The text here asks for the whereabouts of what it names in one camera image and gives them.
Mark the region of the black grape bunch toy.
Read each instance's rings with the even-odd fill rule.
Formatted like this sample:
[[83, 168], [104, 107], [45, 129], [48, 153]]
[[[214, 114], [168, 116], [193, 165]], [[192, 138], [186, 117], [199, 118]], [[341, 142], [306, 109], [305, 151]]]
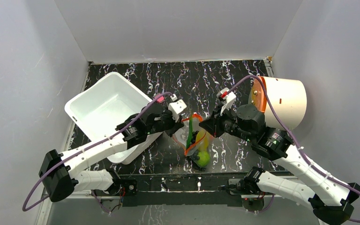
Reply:
[[196, 137], [198, 135], [199, 131], [193, 131], [191, 136], [188, 137], [187, 143], [188, 147], [190, 147], [192, 144], [196, 142]]

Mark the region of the green pear toy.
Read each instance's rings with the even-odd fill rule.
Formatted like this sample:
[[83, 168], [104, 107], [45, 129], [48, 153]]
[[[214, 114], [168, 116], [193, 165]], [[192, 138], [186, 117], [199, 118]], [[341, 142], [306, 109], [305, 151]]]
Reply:
[[195, 163], [200, 167], [204, 168], [210, 163], [210, 154], [207, 151], [199, 151], [196, 155]]

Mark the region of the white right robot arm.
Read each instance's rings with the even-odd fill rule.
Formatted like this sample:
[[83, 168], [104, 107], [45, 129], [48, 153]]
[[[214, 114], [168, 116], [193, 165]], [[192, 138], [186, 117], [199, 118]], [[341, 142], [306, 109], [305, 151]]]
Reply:
[[329, 173], [316, 172], [313, 162], [303, 159], [288, 133], [268, 127], [263, 112], [254, 105], [242, 105], [236, 111], [219, 106], [199, 126], [213, 137], [227, 133], [250, 142], [258, 155], [281, 165], [299, 179], [292, 182], [253, 167], [243, 179], [230, 179], [222, 190], [232, 195], [276, 194], [312, 210], [329, 225], [340, 225], [351, 218], [352, 203], [359, 197], [360, 186], [337, 184], [330, 180]]

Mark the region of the white plastic bin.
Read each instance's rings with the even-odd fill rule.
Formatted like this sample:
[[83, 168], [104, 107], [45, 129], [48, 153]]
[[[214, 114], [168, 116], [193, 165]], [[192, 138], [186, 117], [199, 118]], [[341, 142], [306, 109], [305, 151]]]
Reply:
[[117, 72], [99, 79], [65, 104], [65, 112], [91, 141], [113, 135], [117, 125], [151, 100]]

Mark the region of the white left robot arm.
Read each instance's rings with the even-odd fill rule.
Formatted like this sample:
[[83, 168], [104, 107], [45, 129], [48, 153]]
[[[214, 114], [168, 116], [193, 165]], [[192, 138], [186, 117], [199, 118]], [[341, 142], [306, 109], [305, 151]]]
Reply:
[[149, 103], [140, 113], [131, 115], [119, 124], [112, 135], [105, 135], [99, 141], [63, 153], [57, 150], [47, 152], [38, 175], [48, 198], [52, 202], [59, 202], [74, 192], [84, 190], [118, 194], [124, 184], [115, 172], [86, 169], [116, 154], [128, 154], [133, 160], [162, 133], [172, 136], [182, 128], [182, 114], [186, 108], [182, 100], [172, 102], [167, 107], [156, 102]]

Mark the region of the green chili pepper toy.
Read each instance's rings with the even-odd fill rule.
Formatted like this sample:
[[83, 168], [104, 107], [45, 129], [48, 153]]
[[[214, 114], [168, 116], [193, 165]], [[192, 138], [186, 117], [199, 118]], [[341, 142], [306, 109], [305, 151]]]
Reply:
[[193, 138], [193, 115], [189, 117], [188, 136], [186, 141], [186, 150], [191, 146]]

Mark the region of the yellow starfruit toy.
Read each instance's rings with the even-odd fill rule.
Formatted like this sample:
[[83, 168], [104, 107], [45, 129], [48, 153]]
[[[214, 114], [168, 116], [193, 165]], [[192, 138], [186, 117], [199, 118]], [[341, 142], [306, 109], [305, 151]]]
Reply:
[[207, 151], [208, 145], [210, 143], [210, 134], [204, 129], [199, 130], [198, 134], [196, 135], [195, 143], [196, 148], [199, 151]]

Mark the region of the clear orange zip bag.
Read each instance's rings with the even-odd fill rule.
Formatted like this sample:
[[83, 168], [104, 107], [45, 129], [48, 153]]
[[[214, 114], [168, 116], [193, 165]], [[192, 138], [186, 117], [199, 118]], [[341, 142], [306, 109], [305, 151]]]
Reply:
[[210, 163], [209, 147], [213, 141], [213, 136], [200, 127], [202, 121], [202, 116], [194, 113], [181, 121], [184, 127], [172, 136], [183, 149], [185, 157], [199, 168], [205, 168]]

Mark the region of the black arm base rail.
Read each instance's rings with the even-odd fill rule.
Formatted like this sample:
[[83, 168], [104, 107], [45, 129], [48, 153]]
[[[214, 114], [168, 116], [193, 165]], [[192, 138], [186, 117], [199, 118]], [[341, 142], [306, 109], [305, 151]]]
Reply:
[[142, 205], [227, 205], [240, 207], [243, 195], [261, 195], [247, 184], [247, 172], [118, 174], [114, 170], [81, 171], [71, 177], [65, 168], [42, 180], [52, 202], [74, 192], [90, 191], [103, 200], [118, 196], [124, 207]]

